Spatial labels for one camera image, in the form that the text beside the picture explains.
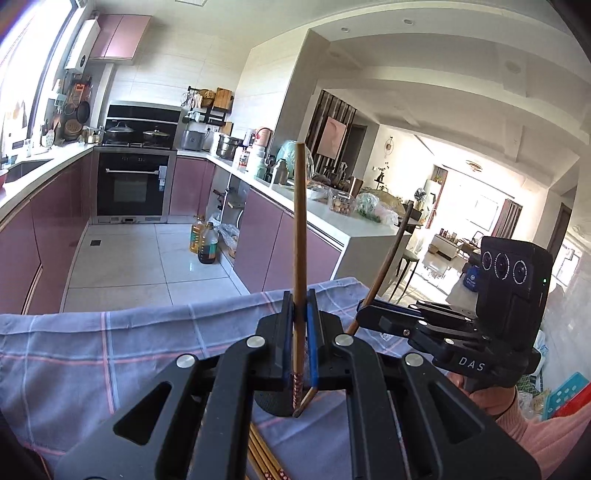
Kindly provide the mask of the right hand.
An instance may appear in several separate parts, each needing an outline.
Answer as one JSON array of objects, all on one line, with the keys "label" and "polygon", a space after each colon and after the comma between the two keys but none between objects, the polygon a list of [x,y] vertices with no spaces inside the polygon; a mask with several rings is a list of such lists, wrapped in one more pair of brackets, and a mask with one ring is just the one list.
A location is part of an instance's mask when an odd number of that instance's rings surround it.
[{"label": "right hand", "polygon": [[474,379],[453,372],[449,372],[447,378],[466,395],[475,391],[476,381]]}]

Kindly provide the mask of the pink right sleeve forearm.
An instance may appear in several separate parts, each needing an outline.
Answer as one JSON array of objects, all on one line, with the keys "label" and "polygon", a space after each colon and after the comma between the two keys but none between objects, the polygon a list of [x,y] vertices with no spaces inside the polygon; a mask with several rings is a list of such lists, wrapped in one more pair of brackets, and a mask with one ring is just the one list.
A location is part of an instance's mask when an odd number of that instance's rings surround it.
[{"label": "pink right sleeve forearm", "polygon": [[590,405],[567,417],[535,422],[523,416],[516,388],[492,387],[469,398],[536,460],[543,479],[559,469],[590,426]]}]

